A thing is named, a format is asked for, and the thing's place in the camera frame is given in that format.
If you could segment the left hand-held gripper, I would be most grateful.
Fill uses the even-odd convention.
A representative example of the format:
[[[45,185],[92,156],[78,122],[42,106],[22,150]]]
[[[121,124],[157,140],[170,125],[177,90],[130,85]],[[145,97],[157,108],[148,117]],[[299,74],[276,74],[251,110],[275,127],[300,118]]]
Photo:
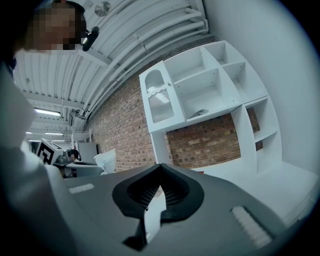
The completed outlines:
[[[79,143],[78,147],[64,149],[48,139],[42,139],[36,155],[44,164],[57,167],[63,178],[99,176],[103,169],[95,161],[96,145]]]

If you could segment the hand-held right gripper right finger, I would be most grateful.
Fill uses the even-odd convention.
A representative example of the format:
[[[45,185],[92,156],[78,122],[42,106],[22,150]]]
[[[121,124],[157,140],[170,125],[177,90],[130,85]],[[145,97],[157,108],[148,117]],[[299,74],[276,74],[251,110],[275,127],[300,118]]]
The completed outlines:
[[[160,224],[187,220],[204,201],[204,189],[194,177],[196,172],[164,163],[160,168],[160,186],[166,205],[166,209],[160,214]]]

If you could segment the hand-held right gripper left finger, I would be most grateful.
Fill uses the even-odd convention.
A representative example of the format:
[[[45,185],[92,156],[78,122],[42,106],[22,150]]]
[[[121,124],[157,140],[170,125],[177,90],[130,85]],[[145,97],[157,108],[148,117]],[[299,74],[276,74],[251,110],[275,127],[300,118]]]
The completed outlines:
[[[160,187],[160,165],[155,164],[140,168],[142,172],[118,183],[112,198],[122,214],[139,221],[135,235],[127,237],[123,243],[141,251],[148,244],[145,228],[145,210],[156,195]]]

